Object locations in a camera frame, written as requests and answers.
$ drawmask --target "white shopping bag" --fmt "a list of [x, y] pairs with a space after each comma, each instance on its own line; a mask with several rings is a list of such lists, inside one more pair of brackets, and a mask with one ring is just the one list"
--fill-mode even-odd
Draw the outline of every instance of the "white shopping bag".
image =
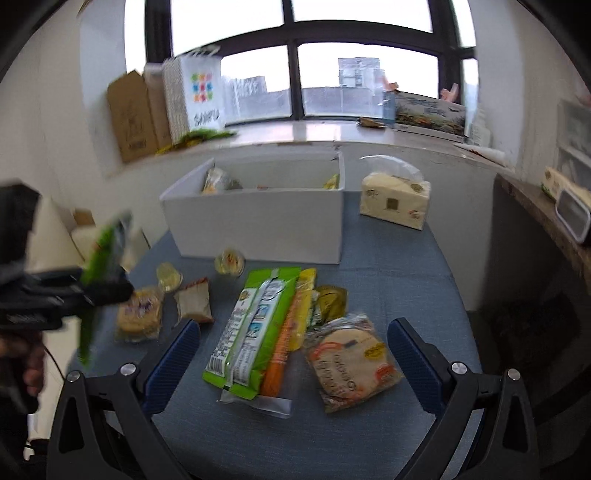
[[173, 142], [197, 128], [222, 129], [224, 98], [220, 57], [185, 54], [164, 62], [164, 91]]

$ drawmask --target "green package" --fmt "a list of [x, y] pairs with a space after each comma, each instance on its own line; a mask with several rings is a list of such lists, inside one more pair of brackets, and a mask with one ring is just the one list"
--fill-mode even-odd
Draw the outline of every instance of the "green package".
[[287, 267], [250, 272], [203, 372], [206, 382], [247, 400], [256, 397], [300, 270]]

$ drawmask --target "windowsill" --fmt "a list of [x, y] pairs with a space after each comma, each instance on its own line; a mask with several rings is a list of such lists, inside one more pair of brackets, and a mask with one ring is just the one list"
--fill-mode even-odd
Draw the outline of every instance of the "windowsill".
[[476, 164], [484, 168], [491, 168], [498, 172], [513, 172], [511, 167], [503, 167], [485, 158], [474, 155], [466, 150], [455, 147], [453, 141], [428, 135], [410, 132], [394, 131], [391, 128], [364, 128], [353, 121], [334, 120], [303, 120], [303, 121], [274, 121], [261, 122], [250, 125], [229, 127], [238, 132], [235, 137], [221, 140], [211, 140], [195, 147], [187, 148], [163, 155], [152, 155], [133, 163], [122, 165], [112, 172], [109, 177], [120, 175], [129, 170], [142, 168], [147, 165], [170, 161], [174, 158], [185, 158], [192, 155], [213, 153], [225, 148], [246, 147], [253, 145], [282, 145], [334, 143], [337, 146], [350, 143], [391, 145], [393, 147], [415, 148], [429, 152], [450, 155], [457, 159]]

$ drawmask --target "cable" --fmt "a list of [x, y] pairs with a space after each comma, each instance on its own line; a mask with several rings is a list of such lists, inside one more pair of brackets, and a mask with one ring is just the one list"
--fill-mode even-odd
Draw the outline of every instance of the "cable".
[[57, 364], [56, 358], [51, 354], [51, 352], [49, 351], [49, 348], [47, 348], [45, 345], [43, 345], [43, 348], [45, 349], [45, 351], [47, 352], [47, 354], [51, 357], [51, 359], [53, 360], [53, 363], [55, 364], [57, 371], [60, 373], [61, 379], [65, 382], [66, 381], [66, 377], [64, 377], [64, 374], [61, 372], [61, 368], [60, 366]]

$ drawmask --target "nutrition label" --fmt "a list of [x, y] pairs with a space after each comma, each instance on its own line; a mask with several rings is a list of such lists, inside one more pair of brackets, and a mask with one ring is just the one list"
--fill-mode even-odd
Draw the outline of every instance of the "nutrition label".
[[245, 387], [249, 385], [252, 365], [261, 347], [267, 327], [273, 318], [275, 308], [284, 287], [285, 282], [283, 280], [272, 280], [267, 285], [258, 305], [255, 306], [255, 316], [248, 326], [246, 338], [234, 365], [234, 381], [240, 385], [244, 385]]
[[226, 324], [226, 328], [224, 329], [205, 370], [219, 375], [220, 377], [226, 376], [226, 360], [228, 359], [234, 341], [236, 341], [240, 326], [248, 314], [248, 310], [250, 309], [256, 291], [257, 288], [245, 288], [240, 293], [238, 301], [236, 302], [236, 305], [234, 305], [234, 309], [230, 315], [230, 319]]

